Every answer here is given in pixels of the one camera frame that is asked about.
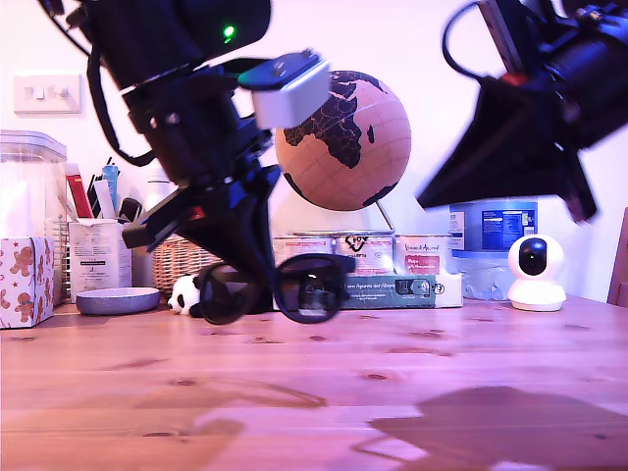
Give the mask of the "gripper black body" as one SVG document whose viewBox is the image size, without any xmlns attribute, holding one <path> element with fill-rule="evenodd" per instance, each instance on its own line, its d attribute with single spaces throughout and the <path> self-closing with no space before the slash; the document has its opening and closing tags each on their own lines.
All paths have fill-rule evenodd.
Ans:
<svg viewBox="0 0 628 471">
<path fill-rule="evenodd" d="M 133 163 L 157 159 L 179 187 L 125 229 L 129 248 L 155 248 L 172 234 L 182 236 L 183 225 L 205 217 L 204 204 L 227 209 L 237 204 L 235 181 L 247 180 L 254 171 L 280 170 L 260 164 L 272 135 L 260 130 L 253 117 L 241 117 L 232 96 L 231 91 L 148 84 L 125 93 L 131 122 L 151 146 Z"/>
</svg>

